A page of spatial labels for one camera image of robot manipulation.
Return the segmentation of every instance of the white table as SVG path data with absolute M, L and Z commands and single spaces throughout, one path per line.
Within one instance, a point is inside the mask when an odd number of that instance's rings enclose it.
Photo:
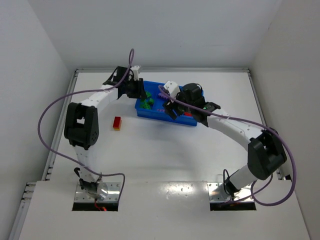
M 109 75 L 80 72 L 74 91 L 99 88 Z M 232 116 L 261 122 L 246 72 L 153 71 L 141 77 L 179 85 L 198 83 L 207 101 L 221 105 Z M 75 95 L 72 102 L 89 95 Z M 233 173 L 246 164 L 245 150 L 201 124 L 191 127 L 137 117 L 135 101 L 123 96 L 99 115 L 99 167 L 103 173 L 126 174 L 118 212 L 72 211 L 77 165 L 52 157 L 50 181 L 36 184 L 21 240 L 309 239 L 295 195 L 276 207 L 257 205 L 256 211 L 210 211 L 207 182 L 221 182 L 223 169 Z M 112 129 L 115 116 L 122 118 L 120 131 Z M 59 152 L 76 158 L 63 136 L 56 144 Z M 103 181 L 121 182 L 122 178 Z M 265 202 L 279 200 L 290 184 L 275 177 L 258 197 Z

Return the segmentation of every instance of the wall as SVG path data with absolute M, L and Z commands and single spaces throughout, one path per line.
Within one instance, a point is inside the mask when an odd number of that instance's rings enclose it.
M 0 33 L 0 240 L 6 240 L 26 182 L 41 179 L 48 156 L 38 118 L 67 91 L 71 75 L 27 0 L 0 1 Z M 43 123 L 47 143 L 61 107 Z
M 248 67 L 281 0 L 29 0 L 67 66 Z
M 251 65 L 267 123 L 296 158 L 296 194 L 312 239 L 319 229 L 320 1 L 283 0 Z

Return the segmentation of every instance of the blue tray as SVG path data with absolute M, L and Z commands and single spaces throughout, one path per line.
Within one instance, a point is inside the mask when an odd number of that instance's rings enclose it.
M 177 124 L 197 126 L 198 123 L 192 116 L 181 115 L 173 120 L 169 115 L 165 114 L 163 104 L 166 100 L 158 97 L 158 94 L 160 93 L 158 89 L 159 85 L 163 86 L 165 84 L 154 81 L 144 81 L 144 90 L 151 93 L 151 98 L 154 99 L 154 104 L 151 109 L 144 109 L 140 107 L 140 99 L 138 99 L 134 106 L 136 114 L 139 117 L 148 119 L 158 119 Z

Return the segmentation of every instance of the red rectangular block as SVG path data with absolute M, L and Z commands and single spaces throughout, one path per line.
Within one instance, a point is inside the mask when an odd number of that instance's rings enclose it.
M 121 128 L 121 117 L 120 116 L 115 116 L 114 121 L 113 121 L 113 129 L 119 131 Z

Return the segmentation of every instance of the metal frame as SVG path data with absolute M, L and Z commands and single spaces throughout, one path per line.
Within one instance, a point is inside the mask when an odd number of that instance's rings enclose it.
M 78 68 L 72 74 L 72 77 L 70 79 L 70 84 L 68 86 L 66 93 L 69 94 L 74 91 L 79 73 L 107 73 L 107 72 L 112 72 L 113 70 L 114 70 L 114 68 L 112 68 L 112 67 L 108 67 L 108 68 Z M 251 78 L 251 73 L 250 73 L 249 68 L 247 68 L 247 67 L 245 67 L 245 68 L 209 68 L 209 67 L 206 67 L 206 68 L 194 68 L 194 67 L 187 67 L 187 68 L 179 68 L 179 67 L 177 67 L 177 68 L 175 68 L 175 67 L 162 68 L 162 67 L 159 67 L 159 68 L 155 68 L 155 67 L 145 67 L 142 69 L 142 72 L 145 72 L 145 73 L 152 73 L 152 72 L 158 72 L 158 73 L 159 72 L 160 73 L 161 72 L 167 72 L 167 73 L 172 73 L 172 72 L 247 73 L 249 80 L 250 80 L 253 95 L 254 95 L 254 98 L 256 101 L 256 105 L 258 107 L 261 121 L 264 125 L 266 125 L 265 117 L 264 117 L 264 114 L 263 114 L 263 111 L 262 111 L 262 108 L 261 108 L 261 105 L 260 105 L 260 102 L 259 102 L 259 99 L 257 96 L 257 92 L 255 89 L 253 80 Z M 58 121 L 56 131 L 55 131 L 55 134 L 53 137 L 52 145 L 51 145 L 51 147 L 54 150 L 57 150 L 59 147 L 60 139 L 61 139 L 63 129 L 64 129 L 64 119 L 66 117 L 66 109 L 67 109 L 67 106 L 70 102 L 71 102 L 71 97 L 67 97 L 64 100 L 62 110 L 61 110 L 61 115 L 59 117 L 59 121 Z M 46 161 L 46 164 L 45 164 L 43 175 L 41 178 L 42 181 L 49 181 L 50 180 L 50 176 L 51 176 L 52 169 L 54 167 L 55 159 L 56 159 L 56 154 L 50 151 L 48 158 L 47 158 L 47 161 Z M 284 180 L 280 169 L 276 173 L 277 173 L 278 179 Z M 21 200 L 16 218 L 14 221 L 13 227 L 11 229 L 9 240 L 18 240 L 19 239 L 22 227 L 25 222 L 25 218 L 27 216 L 28 208 L 29 208 L 29 205 L 31 202 L 31 198 L 32 198 L 32 194 L 33 194 L 35 186 L 36 186 L 35 182 L 28 182 L 26 185 L 26 188 L 24 190 L 22 200 Z

